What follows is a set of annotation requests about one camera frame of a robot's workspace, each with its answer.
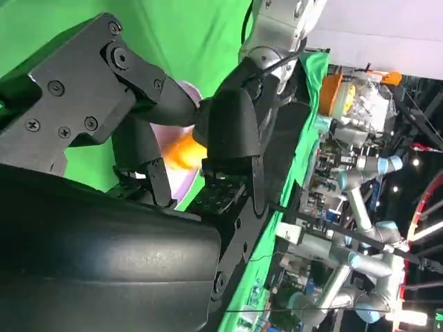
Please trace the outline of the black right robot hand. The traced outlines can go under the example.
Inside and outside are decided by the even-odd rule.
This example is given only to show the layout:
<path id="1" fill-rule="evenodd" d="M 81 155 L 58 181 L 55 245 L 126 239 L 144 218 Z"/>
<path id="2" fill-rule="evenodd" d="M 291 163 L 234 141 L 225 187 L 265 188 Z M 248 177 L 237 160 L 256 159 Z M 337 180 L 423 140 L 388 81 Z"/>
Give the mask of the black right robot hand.
<path id="1" fill-rule="evenodd" d="M 250 95 L 199 112 L 102 13 L 1 79 L 1 330 L 200 331 L 266 218 Z M 152 125 L 207 132 L 206 184 L 174 209 Z"/>

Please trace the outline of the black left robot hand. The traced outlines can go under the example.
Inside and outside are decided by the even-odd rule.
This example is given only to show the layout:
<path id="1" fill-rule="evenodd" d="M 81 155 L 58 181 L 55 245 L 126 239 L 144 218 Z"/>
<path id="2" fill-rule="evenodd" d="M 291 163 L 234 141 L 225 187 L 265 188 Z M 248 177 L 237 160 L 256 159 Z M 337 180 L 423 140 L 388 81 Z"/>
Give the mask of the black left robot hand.
<path id="1" fill-rule="evenodd" d="M 246 58 L 222 82 L 221 87 L 236 87 L 242 84 L 248 92 L 253 101 L 259 126 L 260 144 L 263 145 L 264 141 L 271 137 L 278 109 L 288 104 L 296 92 L 305 92 L 306 84 L 303 80 L 306 75 L 300 62 L 296 62 L 288 81 L 284 84 L 278 83 L 277 77 L 272 74 L 259 78 L 253 77 L 259 71 L 253 60 Z"/>

